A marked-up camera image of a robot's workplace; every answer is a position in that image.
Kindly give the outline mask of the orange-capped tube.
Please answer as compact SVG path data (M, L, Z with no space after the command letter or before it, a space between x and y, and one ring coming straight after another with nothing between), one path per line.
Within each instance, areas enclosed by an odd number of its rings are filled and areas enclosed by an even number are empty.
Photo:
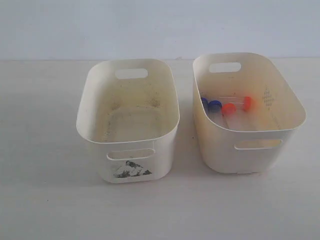
M242 129L241 117L233 103L224 104L221 108L221 113L225 124L229 129L235 131L240 131Z
M240 109L243 111L249 111L253 103L253 100L250 96L241 96L241 97L221 96L219 98L219 101L223 106L226 104L233 104L235 105L236 109Z

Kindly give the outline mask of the blue-capped tube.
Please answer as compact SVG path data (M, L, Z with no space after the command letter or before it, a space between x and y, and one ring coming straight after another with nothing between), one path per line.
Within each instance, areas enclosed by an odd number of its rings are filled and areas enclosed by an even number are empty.
M204 111L207 113L209 111L209 107L208 107L208 100L205 97L201 97L201 102L202 102L202 106Z
M220 101L212 100L208 103L208 117L217 125L225 125L225 120L222 114L222 104Z

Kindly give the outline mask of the white plastic bin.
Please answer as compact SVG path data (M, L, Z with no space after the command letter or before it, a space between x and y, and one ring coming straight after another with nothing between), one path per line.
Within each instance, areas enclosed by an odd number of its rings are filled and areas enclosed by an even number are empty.
M105 181L163 178L174 161L179 121L175 80L167 63L107 60L89 70L76 129Z
M306 111L277 67L255 53L216 53L196 58L193 68L193 118L201 157L216 172L263 172L277 160ZM250 97L231 123L209 117L202 99Z

